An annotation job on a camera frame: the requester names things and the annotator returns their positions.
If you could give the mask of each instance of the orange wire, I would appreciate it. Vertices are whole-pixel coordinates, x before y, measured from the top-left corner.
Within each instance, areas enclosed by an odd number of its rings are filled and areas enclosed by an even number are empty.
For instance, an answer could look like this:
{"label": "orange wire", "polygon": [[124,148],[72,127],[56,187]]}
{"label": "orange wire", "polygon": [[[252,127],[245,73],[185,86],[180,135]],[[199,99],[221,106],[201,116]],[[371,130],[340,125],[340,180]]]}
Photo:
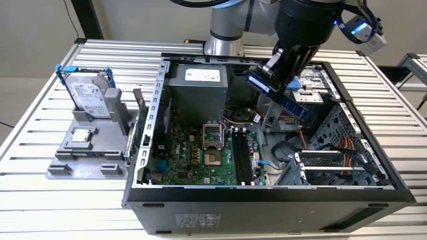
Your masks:
{"label": "orange wire", "polygon": [[301,141],[301,149],[307,150],[307,145],[305,145],[305,140],[304,140],[304,136],[303,136],[303,127],[301,127],[301,125],[303,125],[303,122],[300,121],[297,129],[299,129],[299,136],[300,136],[300,141]]}

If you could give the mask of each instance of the motherboard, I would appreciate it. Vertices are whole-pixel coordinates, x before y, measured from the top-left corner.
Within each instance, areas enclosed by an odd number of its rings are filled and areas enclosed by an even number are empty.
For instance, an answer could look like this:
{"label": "motherboard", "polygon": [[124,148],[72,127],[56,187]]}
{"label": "motherboard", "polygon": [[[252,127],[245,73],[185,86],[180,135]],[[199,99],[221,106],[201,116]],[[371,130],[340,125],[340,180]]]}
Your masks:
{"label": "motherboard", "polygon": [[239,152],[247,152],[236,163],[237,154],[233,146],[233,133],[231,129],[217,130],[211,126],[205,128],[175,128],[172,131],[172,148],[168,159],[154,161],[153,184],[162,185],[243,185],[237,181],[241,168],[248,170],[249,185],[265,185],[263,166],[257,165],[260,150],[255,132],[244,134],[245,146],[239,146]]}

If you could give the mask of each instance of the aluminum extrusion table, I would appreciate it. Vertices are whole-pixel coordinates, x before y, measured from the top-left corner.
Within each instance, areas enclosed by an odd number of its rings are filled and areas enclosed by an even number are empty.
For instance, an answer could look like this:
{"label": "aluminum extrusion table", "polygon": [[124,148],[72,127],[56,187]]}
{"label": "aluminum extrusion table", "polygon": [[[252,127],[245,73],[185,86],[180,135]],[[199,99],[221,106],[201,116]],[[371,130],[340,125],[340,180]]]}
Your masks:
{"label": "aluminum extrusion table", "polygon": [[[245,47],[267,58],[271,47]],[[149,104],[160,53],[201,54],[201,44],[88,40],[61,61],[81,68],[109,66],[121,100],[136,108],[132,89]],[[417,203],[352,233],[146,236],[132,210],[121,208],[125,180],[49,180],[45,171],[73,115],[73,103],[49,78],[0,147],[0,239],[427,239],[427,123],[368,57],[320,50]]]}

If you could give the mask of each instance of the green circuit board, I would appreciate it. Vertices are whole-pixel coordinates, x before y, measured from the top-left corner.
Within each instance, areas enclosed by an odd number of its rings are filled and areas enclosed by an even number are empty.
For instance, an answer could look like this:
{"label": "green circuit board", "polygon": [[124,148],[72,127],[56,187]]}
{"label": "green circuit board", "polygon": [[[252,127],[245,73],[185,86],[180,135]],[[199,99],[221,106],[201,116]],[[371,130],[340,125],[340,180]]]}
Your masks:
{"label": "green circuit board", "polygon": [[[236,185],[233,162],[233,143],[229,133],[225,133],[224,147],[217,150],[219,161],[209,162],[211,149],[203,150],[203,129],[175,128],[172,132],[172,149],[166,161],[166,174],[161,176],[162,185]],[[257,144],[256,135],[247,135],[249,143]],[[264,185],[264,171],[260,169],[255,185]]]}

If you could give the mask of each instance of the label sticker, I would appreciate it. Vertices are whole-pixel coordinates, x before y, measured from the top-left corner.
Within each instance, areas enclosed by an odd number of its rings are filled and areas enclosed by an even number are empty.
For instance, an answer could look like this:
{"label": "label sticker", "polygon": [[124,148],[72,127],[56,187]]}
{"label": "label sticker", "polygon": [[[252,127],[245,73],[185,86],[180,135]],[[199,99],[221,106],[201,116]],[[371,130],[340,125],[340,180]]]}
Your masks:
{"label": "label sticker", "polygon": [[73,82],[72,87],[82,110],[94,118],[109,117],[109,111],[98,86],[92,83]]}
{"label": "label sticker", "polygon": [[185,70],[185,81],[220,82],[220,70],[189,68]]}
{"label": "label sticker", "polygon": [[252,76],[248,76],[248,80],[256,85],[259,86],[267,93],[269,92],[269,88],[261,84],[260,81],[257,81]]}
{"label": "label sticker", "polygon": [[259,123],[261,120],[261,116],[259,114],[256,114],[256,116],[253,117],[253,122]]}
{"label": "label sticker", "polygon": [[299,82],[300,82],[300,84],[301,85],[311,85],[312,84],[312,82],[309,81],[309,80],[299,80]]}
{"label": "label sticker", "polygon": [[217,228],[221,214],[175,214],[176,226],[179,228]]}

